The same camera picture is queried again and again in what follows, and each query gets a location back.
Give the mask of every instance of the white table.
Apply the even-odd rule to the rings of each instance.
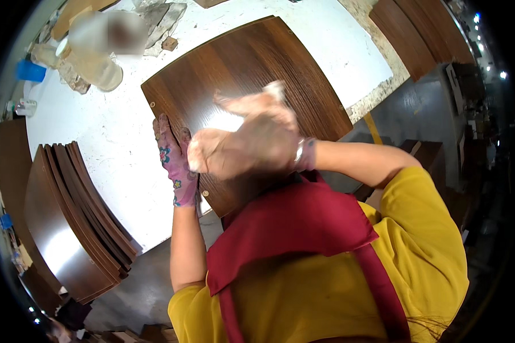
[[[368,34],[337,0],[229,0],[203,9],[192,0],[173,37],[174,51],[158,58],[119,58],[124,79],[105,93],[91,86],[80,95],[48,70],[44,81],[26,87],[38,102],[27,119],[32,157],[39,144],[77,141],[97,190],[146,252],[171,236],[173,188],[161,167],[152,132],[154,115],[140,85],[168,63],[202,43],[268,15],[281,17],[307,47],[345,108],[393,75]],[[133,9],[122,0],[112,9]],[[204,201],[201,211],[210,206]]]

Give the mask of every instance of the person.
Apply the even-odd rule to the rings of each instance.
[[[439,339],[466,295],[467,264],[427,171],[397,147],[296,137],[257,118],[215,145],[224,163],[208,160],[207,171],[245,161],[245,171],[294,173],[226,216],[208,252],[191,133],[183,129],[178,144],[166,115],[153,122],[174,187],[168,314],[179,342]],[[381,210],[332,191],[316,169],[383,189]]]

